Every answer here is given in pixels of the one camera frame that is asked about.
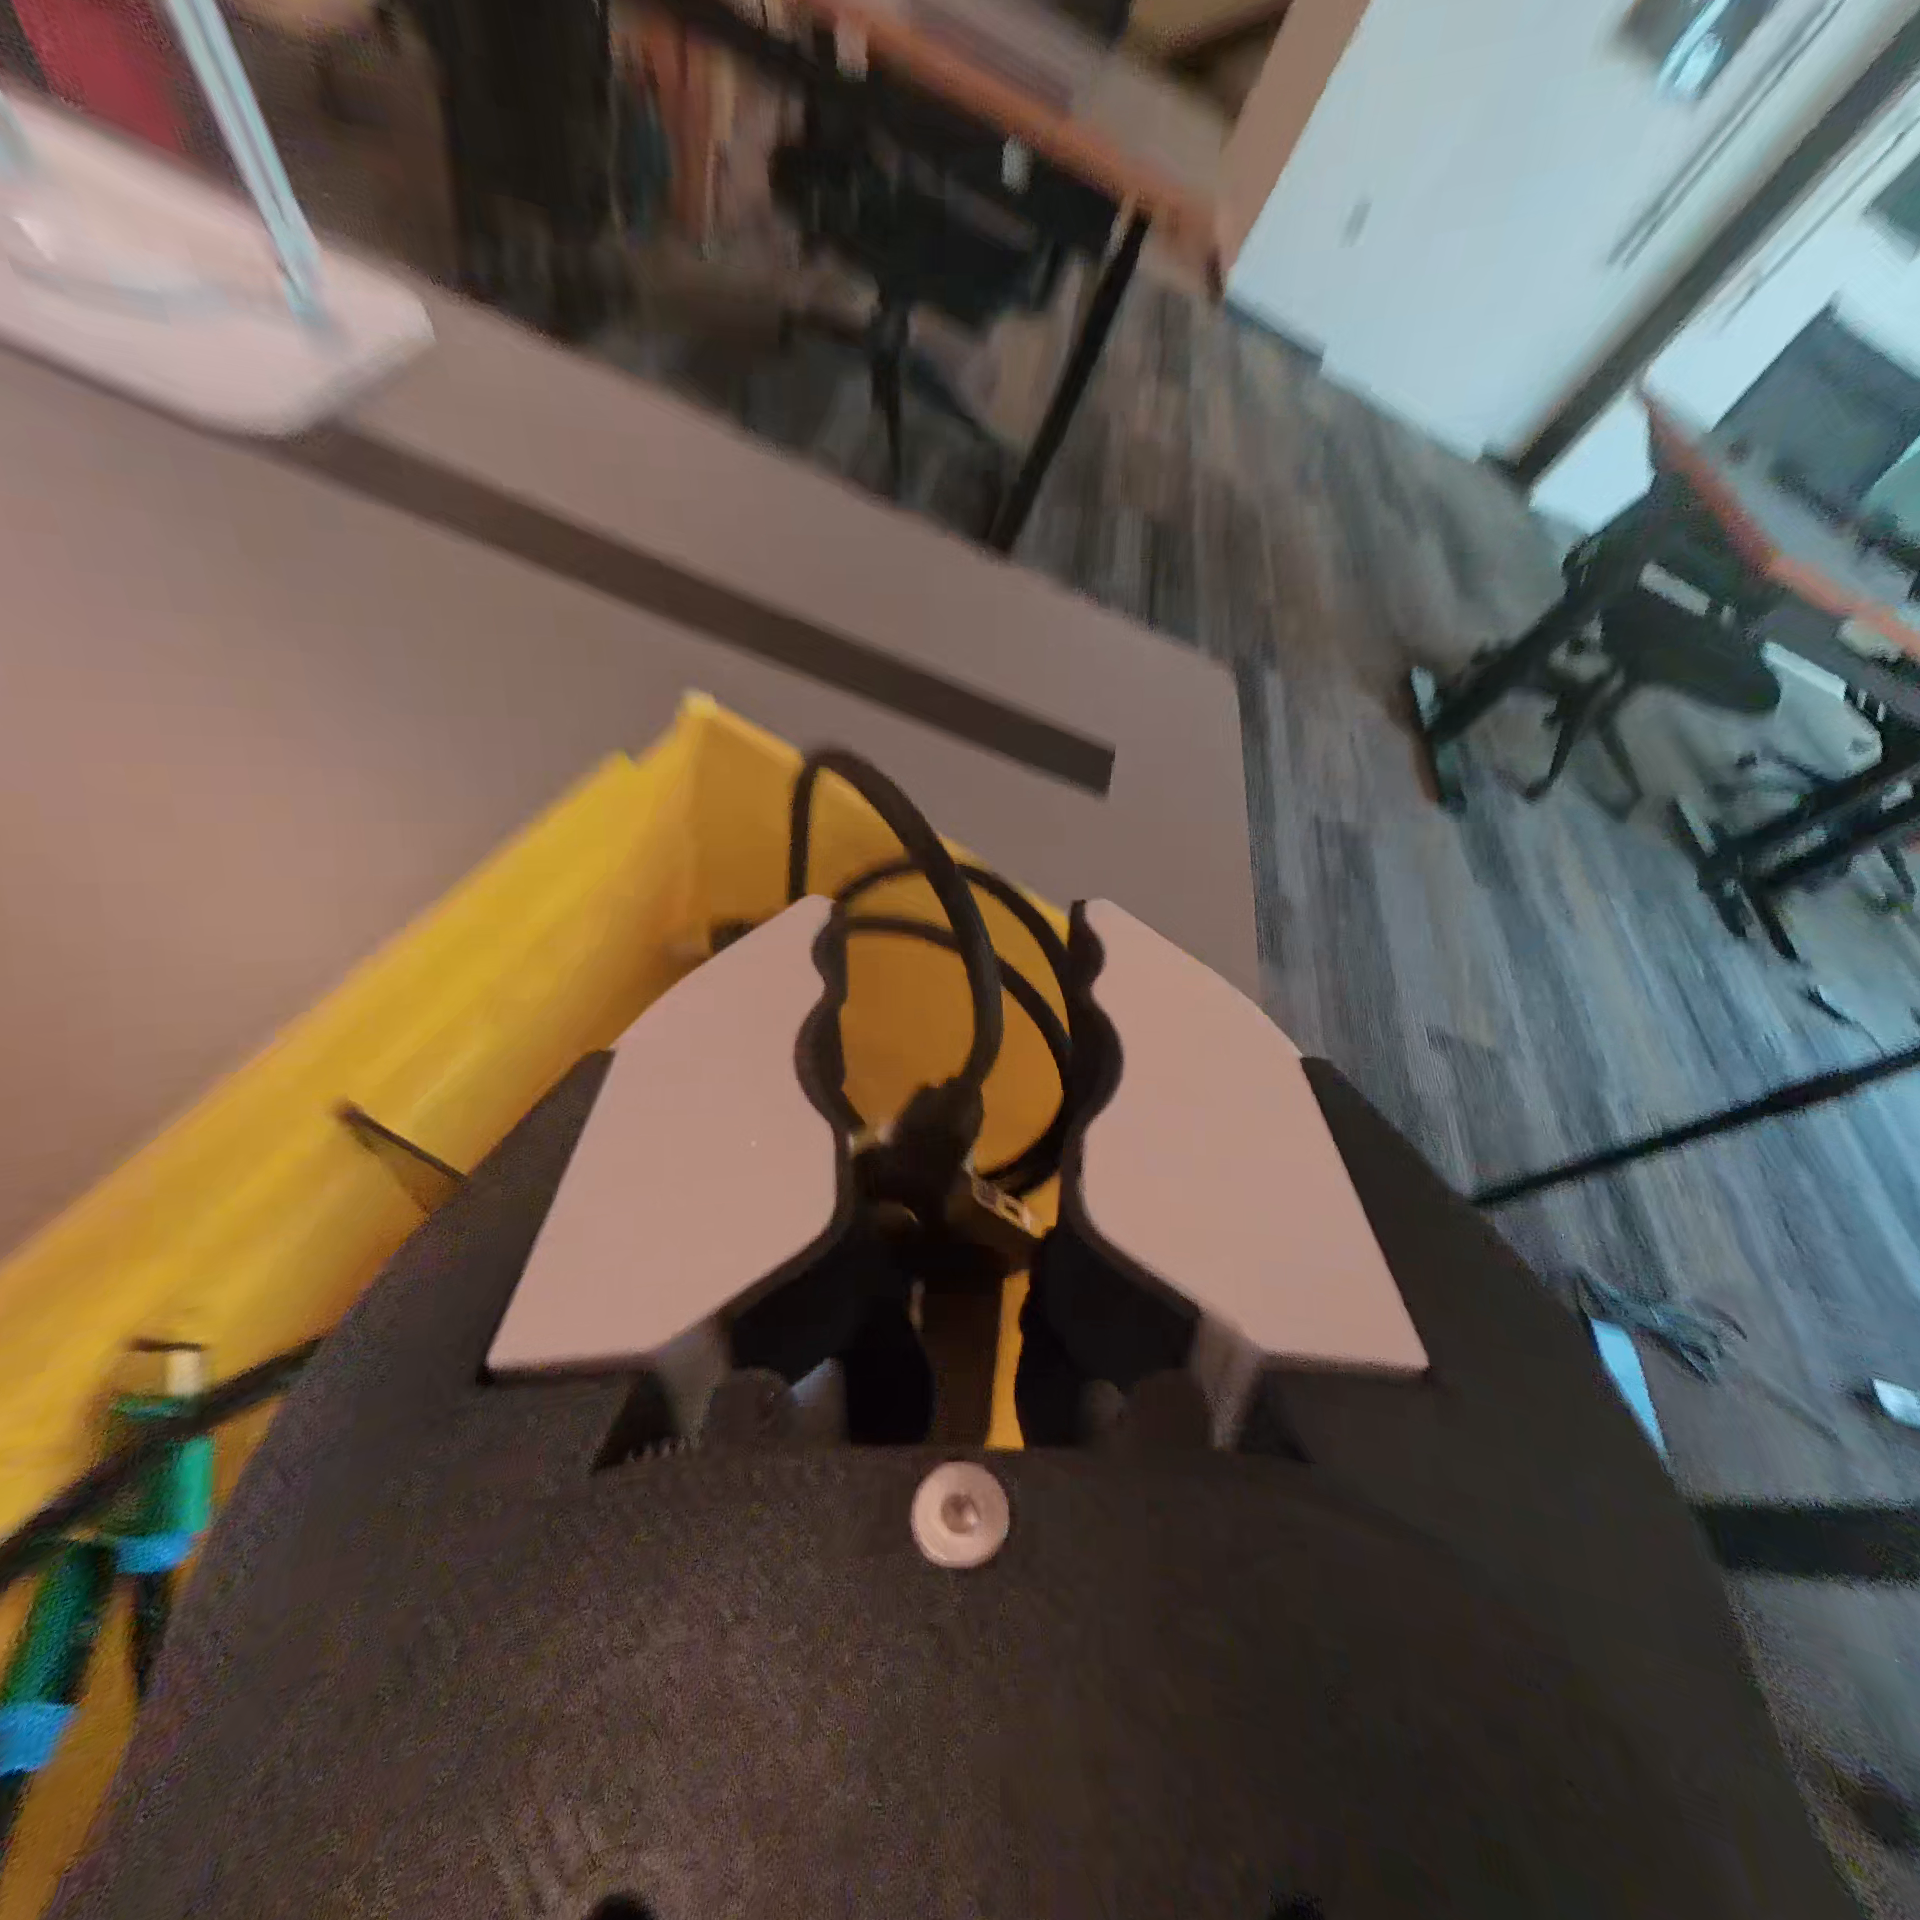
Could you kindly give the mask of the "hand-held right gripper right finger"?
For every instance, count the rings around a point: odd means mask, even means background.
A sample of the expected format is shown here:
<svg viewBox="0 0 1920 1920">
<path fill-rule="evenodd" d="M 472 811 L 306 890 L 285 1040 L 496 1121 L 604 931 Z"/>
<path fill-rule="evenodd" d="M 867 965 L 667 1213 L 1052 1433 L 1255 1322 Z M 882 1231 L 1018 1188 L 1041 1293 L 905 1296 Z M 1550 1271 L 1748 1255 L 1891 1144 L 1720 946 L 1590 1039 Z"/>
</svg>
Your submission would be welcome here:
<svg viewBox="0 0 1920 1920">
<path fill-rule="evenodd" d="M 1062 1178 L 1062 1224 L 1166 1333 L 1146 1373 L 1185 1371 L 1214 1443 L 1239 1443 L 1272 1371 L 1428 1380 L 1302 1050 L 1259 1002 L 1112 899 L 1073 934 L 1088 1011 L 1117 1044 Z"/>
</svg>

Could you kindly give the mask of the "wooden top office desk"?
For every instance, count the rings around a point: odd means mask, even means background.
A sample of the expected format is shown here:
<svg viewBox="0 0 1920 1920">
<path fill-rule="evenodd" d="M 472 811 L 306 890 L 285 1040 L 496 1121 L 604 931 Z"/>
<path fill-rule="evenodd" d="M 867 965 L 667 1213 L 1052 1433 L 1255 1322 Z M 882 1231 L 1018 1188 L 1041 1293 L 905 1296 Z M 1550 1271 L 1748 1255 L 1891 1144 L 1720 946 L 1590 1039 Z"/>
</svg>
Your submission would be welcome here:
<svg viewBox="0 0 1920 1920">
<path fill-rule="evenodd" d="M 1788 814 L 1725 835 L 1686 803 L 1674 803 L 1700 893 L 1725 930 L 1759 930 L 1789 965 L 1801 957 L 1783 899 L 1836 877 L 1857 857 L 1915 835 L 1915 604 L 1900 574 L 1865 556 L 1810 505 L 1695 432 L 1666 402 L 1641 395 L 1649 425 L 1647 491 L 1564 562 L 1556 601 L 1524 627 L 1449 679 L 1419 668 L 1408 677 L 1417 740 L 1433 795 L 1461 806 L 1458 751 L 1498 704 L 1548 689 L 1556 656 L 1607 635 L 1644 588 L 1644 574 L 1678 556 L 1705 563 L 1700 591 L 1731 588 L 1742 621 L 1731 637 L 1774 648 L 1834 677 L 1863 704 L 1884 746 L 1879 762 L 1812 785 Z"/>
</svg>

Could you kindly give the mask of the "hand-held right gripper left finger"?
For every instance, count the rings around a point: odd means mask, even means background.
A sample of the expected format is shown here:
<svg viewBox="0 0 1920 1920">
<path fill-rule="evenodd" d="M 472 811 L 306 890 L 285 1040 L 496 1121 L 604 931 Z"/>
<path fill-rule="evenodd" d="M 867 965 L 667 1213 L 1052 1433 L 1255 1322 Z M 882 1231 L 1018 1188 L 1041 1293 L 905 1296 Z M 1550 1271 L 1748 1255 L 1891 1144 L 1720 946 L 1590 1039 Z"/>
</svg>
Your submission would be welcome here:
<svg viewBox="0 0 1920 1920">
<path fill-rule="evenodd" d="M 847 1142 L 804 1074 L 839 1011 L 807 895 L 688 972 L 609 1072 L 488 1348 L 496 1381 L 653 1380 L 700 1427 L 731 1371 L 802 1383 L 856 1309 L 804 1280 L 851 1226 Z"/>
</svg>

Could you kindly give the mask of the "yellow plastic bin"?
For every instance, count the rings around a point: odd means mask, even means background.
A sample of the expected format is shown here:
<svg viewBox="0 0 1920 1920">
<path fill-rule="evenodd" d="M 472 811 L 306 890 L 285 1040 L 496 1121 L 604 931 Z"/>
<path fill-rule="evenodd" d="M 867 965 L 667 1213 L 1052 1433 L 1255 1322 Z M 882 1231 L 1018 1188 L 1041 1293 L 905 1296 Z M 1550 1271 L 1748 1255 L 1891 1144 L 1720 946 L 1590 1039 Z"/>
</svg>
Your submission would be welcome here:
<svg viewBox="0 0 1920 1920">
<path fill-rule="evenodd" d="M 708 700 L 615 756 L 5 1268 L 5 1517 L 106 1469 L 126 1356 L 181 1329 L 285 1380 L 147 1700 L 48 1700 L 112 1754 L 37 1916 L 1117 1916 L 1176 1869 L 1164 1700 L 1099 1698 L 1145 1624 L 1117 1461 L 1065 1439 L 752 1436 L 653 1380 L 496 1381 L 488 1348 L 613 1044 L 807 895 L 839 1011 L 804 1074 L 851 1226 L 804 1276 L 908 1320 L 898 1271 L 977 1161 L 1059 1134 L 1046 1233 L 1117 1044 L 1073 909 L 977 857 L 918 882 L 945 955 L 865 942 L 898 782 Z M 420 1213 L 335 1120 L 467 1175 Z M 293 1370 L 274 1370 L 294 1355 Z"/>
</svg>

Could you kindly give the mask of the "black office chair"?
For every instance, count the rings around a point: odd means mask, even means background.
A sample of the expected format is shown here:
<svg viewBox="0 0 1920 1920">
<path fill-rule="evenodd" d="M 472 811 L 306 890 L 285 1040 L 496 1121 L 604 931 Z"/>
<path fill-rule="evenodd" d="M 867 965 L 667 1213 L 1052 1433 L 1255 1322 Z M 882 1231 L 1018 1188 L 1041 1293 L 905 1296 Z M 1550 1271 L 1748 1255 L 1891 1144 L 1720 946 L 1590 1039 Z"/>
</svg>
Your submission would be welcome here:
<svg viewBox="0 0 1920 1920">
<path fill-rule="evenodd" d="M 1621 737 L 1621 711 L 1647 693 L 1732 720 L 1770 720 L 1783 688 L 1763 659 L 1757 624 L 1774 601 L 1720 540 L 1695 528 L 1662 535 L 1636 584 L 1528 673 L 1524 688 L 1550 700 L 1552 756 L 1521 785 L 1523 798 L 1538 803 L 1554 792 L 1574 750 L 1591 740 L 1621 788 L 1610 808 L 1629 819 L 1647 785 Z"/>
</svg>

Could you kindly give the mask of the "long wooden desk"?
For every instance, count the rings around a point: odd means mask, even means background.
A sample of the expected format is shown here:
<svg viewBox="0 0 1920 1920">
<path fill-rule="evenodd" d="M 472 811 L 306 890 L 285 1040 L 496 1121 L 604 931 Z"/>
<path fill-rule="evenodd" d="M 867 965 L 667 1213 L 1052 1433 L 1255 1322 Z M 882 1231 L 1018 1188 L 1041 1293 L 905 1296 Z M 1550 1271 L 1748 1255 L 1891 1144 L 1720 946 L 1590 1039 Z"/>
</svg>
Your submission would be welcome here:
<svg viewBox="0 0 1920 1920">
<path fill-rule="evenodd" d="M 1164 75 L 1044 6 L 794 6 L 844 65 L 882 66 L 940 98 L 1008 153 L 1089 187 L 1110 233 L 1089 253 L 1080 305 L 1039 432 L 987 544 L 1012 556 L 1104 357 L 1141 254 L 1160 247 L 1188 283 L 1222 286 L 1219 163 L 1227 135 Z"/>
</svg>

